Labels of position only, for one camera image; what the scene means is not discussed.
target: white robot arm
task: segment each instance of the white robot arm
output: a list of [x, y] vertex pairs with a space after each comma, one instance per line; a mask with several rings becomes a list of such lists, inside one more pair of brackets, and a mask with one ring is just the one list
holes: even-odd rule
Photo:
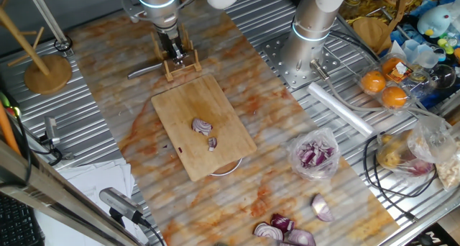
[[[143, 17], [139, 17], [141, 11], [131, 6], [126, 8], [126, 1], [121, 0], [125, 11], [135, 20], [147, 20], [153, 23], [157, 29], [163, 49], [167, 51], [175, 63], [182, 63], [185, 55], [178, 31], [179, 10], [190, 0], [180, 4], [180, 0], [139, 0], [144, 8]], [[236, 0], [207, 0], [208, 3], [217, 8], [225, 9], [231, 6]]]

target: keyboard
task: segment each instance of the keyboard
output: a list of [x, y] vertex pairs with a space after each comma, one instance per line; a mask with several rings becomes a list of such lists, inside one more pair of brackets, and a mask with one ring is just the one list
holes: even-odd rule
[[0, 246], [43, 246], [34, 210], [0, 193]]

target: wooden cutting board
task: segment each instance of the wooden cutting board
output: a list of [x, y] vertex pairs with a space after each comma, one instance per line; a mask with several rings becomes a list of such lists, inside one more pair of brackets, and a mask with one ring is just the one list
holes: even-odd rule
[[[257, 149], [213, 76], [156, 95], [152, 104], [192, 181]], [[208, 151], [209, 137], [192, 130], [194, 118], [212, 124], [209, 137], [217, 139], [213, 152]]]

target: orange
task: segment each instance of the orange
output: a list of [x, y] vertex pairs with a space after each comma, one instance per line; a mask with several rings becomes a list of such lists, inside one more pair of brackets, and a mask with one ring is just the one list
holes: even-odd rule
[[385, 88], [387, 82], [379, 71], [372, 70], [361, 79], [361, 84], [367, 93], [377, 93]]
[[383, 105], [389, 109], [399, 109], [404, 106], [407, 97], [400, 87], [388, 87], [382, 92]]
[[399, 58], [388, 59], [386, 62], [382, 64], [383, 74], [387, 75], [388, 73], [391, 73], [391, 71], [396, 67], [398, 63], [404, 63], [404, 61]]

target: food packaging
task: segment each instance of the food packaging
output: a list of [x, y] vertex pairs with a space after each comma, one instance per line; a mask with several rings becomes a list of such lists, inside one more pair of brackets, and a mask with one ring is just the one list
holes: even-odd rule
[[460, 142], [457, 142], [457, 151], [451, 159], [436, 164], [439, 180], [445, 190], [450, 191], [460, 184]]
[[422, 68], [407, 62], [400, 54], [388, 54], [365, 68], [358, 84], [388, 111], [395, 113], [423, 99], [434, 89], [433, 81]]
[[341, 157], [339, 145], [330, 128], [299, 135], [285, 144], [294, 173], [315, 181], [330, 179], [336, 173]]
[[397, 135], [379, 135], [377, 162], [403, 178], [426, 177], [433, 164], [442, 164], [456, 152], [456, 144], [438, 117], [421, 117], [414, 129]]

